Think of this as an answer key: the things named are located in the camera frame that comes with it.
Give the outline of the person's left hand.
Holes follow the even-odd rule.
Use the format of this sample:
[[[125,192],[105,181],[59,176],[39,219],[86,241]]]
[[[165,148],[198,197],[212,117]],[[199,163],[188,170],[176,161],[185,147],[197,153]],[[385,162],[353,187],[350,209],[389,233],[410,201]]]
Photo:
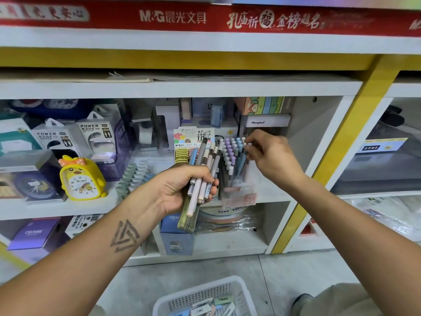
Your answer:
[[[153,179],[159,195],[158,199],[160,208],[162,209],[164,216],[178,212],[183,205],[184,197],[182,190],[187,183],[174,182],[174,166],[175,165],[165,171],[162,171]],[[219,180],[214,179],[214,182],[211,184],[210,195],[213,196],[216,194],[217,187],[219,186]]]

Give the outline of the light blue pen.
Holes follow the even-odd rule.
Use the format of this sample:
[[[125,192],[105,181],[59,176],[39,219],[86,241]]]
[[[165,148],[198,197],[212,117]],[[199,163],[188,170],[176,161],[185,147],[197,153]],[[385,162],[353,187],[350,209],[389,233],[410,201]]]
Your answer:
[[[247,154],[247,151],[245,150],[245,146],[248,146],[248,145],[252,145],[252,143],[243,144],[243,149],[242,149],[242,152],[241,152],[241,155],[240,155],[240,158],[239,158],[238,167],[237,167],[237,171],[236,171],[236,177],[240,176],[240,173],[241,173],[241,171],[242,171],[242,169],[245,165],[246,154]]]

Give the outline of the bundle of pastel pens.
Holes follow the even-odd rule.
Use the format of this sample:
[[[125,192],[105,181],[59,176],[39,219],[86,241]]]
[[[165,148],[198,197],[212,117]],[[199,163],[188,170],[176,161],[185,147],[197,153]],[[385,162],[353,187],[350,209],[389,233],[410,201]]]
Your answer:
[[[213,166],[213,151],[214,148],[207,148],[208,143],[212,143],[210,137],[203,137],[201,141],[200,148],[196,152],[196,158],[193,165],[205,166],[208,169],[208,172],[212,173]],[[210,182],[207,182],[202,177],[200,178],[191,178],[190,183],[187,189],[187,196],[190,197],[187,207],[187,218],[192,219],[196,213],[196,208],[199,204],[202,204],[206,199],[208,199],[208,185],[212,186]]]

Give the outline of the olive green pen pack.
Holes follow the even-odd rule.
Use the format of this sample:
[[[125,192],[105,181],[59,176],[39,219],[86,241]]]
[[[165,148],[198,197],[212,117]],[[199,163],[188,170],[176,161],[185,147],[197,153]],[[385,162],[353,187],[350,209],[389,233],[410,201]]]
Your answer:
[[[197,152],[198,148],[193,149],[187,149],[187,148],[180,148],[175,150],[175,164],[189,164],[194,165],[196,163],[197,159]],[[192,190],[194,185],[192,185],[190,182],[187,183],[187,185],[183,188],[182,194],[183,194],[183,207],[182,207],[182,213],[180,216],[180,219],[177,224],[177,228],[188,232],[193,233],[191,225],[191,219],[192,216],[188,216],[189,212],[189,206],[191,203],[191,197],[192,197]]]

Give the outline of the person's left forearm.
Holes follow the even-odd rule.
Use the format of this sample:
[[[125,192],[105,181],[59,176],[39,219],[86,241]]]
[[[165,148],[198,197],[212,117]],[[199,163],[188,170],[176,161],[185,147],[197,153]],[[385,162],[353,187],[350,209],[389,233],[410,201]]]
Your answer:
[[[163,173],[0,287],[0,316],[88,316],[165,214]]]

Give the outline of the row of pastel capped pens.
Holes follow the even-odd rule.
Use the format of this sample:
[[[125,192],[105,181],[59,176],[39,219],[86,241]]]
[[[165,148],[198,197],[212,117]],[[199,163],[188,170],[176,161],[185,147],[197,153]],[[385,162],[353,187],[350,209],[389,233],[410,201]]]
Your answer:
[[[239,158],[245,144],[245,137],[224,138],[220,140],[222,160],[220,164],[221,183],[224,192],[237,192],[249,185],[248,170],[250,160],[246,158],[245,165],[239,177],[236,177]]]

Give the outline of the flower print display card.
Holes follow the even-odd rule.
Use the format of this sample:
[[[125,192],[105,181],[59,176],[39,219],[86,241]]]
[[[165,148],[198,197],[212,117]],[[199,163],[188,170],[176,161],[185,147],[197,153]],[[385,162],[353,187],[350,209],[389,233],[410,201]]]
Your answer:
[[[215,128],[196,126],[179,127],[173,131],[174,163],[195,164],[203,153],[215,145]]]

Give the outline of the colourful striped box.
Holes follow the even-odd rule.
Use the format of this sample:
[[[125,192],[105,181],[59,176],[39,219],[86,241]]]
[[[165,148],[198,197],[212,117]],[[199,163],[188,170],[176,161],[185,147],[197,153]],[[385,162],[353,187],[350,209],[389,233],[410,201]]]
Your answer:
[[[242,115],[281,114],[285,96],[248,96],[236,98],[235,103]]]

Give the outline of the plastic wrapped tape rolls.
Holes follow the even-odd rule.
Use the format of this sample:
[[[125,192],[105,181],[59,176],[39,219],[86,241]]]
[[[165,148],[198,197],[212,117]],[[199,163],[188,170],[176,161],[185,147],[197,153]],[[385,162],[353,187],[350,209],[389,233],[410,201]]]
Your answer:
[[[256,231],[262,226],[264,214],[253,206],[222,209],[208,207],[199,210],[194,232],[216,233],[236,230]]]

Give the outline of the small red package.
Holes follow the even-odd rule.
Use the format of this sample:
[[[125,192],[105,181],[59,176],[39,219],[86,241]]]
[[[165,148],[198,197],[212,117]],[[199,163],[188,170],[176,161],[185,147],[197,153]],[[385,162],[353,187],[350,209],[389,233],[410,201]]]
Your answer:
[[[310,238],[316,237],[318,234],[313,226],[314,220],[311,218],[308,223],[305,225],[301,233],[298,235],[299,238]]]

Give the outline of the yellow duck alarm clock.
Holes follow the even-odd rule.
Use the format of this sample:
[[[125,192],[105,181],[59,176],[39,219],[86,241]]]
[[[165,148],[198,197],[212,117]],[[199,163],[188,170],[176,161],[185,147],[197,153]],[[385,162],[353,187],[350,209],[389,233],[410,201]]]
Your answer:
[[[70,200],[89,201],[108,195],[105,178],[91,159],[63,155],[59,164],[61,187]]]

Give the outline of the pile of small erasers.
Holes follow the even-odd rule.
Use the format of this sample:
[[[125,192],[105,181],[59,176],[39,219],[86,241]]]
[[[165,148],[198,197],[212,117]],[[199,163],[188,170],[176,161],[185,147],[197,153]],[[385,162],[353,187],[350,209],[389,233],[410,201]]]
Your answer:
[[[228,295],[205,299],[169,316],[234,316],[235,310],[234,296]]]

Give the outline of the dark blue boxed alarm clock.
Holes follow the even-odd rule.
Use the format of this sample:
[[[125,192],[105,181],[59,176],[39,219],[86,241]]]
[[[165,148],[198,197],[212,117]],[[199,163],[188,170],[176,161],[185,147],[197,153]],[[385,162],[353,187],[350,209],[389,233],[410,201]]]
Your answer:
[[[0,156],[0,200],[26,203],[64,202],[61,166],[50,150],[9,152]]]

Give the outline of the person's leg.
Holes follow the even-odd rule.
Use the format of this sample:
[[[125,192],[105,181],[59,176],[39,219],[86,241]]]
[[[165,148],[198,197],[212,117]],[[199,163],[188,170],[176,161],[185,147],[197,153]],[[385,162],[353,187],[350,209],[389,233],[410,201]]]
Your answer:
[[[384,316],[361,284],[339,283],[317,296],[301,294],[291,316]]]

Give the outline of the yellow shelf post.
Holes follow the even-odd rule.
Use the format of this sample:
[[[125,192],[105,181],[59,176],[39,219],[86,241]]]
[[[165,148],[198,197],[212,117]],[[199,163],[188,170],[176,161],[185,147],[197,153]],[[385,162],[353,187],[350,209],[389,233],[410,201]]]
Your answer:
[[[286,135],[305,173],[330,189],[390,104],[398,74],[419,68],[403,54],[285,54],[294,72],[322,72],[298,83]]]

